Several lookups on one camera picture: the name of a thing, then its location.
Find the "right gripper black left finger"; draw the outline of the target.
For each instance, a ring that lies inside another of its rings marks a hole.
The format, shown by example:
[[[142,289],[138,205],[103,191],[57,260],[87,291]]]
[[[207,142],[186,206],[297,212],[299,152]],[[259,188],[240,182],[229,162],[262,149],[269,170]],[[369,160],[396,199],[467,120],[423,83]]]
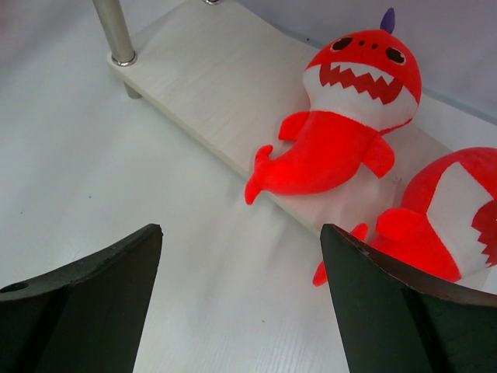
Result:
[[[3,372],[132,372],[162,251],[149,224],[1,289]]]

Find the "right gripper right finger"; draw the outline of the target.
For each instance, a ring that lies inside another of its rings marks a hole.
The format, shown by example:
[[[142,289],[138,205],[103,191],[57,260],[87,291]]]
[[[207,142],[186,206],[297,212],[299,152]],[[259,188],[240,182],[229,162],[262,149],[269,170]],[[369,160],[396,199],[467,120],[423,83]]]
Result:
[[[336,225],[321,251],[351,372],[494,372],[496,296],[429,275]]]

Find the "red shark plush round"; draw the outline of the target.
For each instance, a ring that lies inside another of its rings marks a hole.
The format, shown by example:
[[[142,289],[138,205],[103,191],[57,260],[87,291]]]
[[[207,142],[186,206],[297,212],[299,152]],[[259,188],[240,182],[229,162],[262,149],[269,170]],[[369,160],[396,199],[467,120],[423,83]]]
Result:
[[[303,74],[309,107],[281,122],[278,138],[292,144],[287,151],[272,157],[273,146],[264,145],[256,152],[247,204],[263,191],[331,190],[361,165],[378,178],[391,170],[395,155],[384,135],[409,124],[422,97],[419,64],[394,28],[388,9],[378,28],[341,36],[311,59]]]

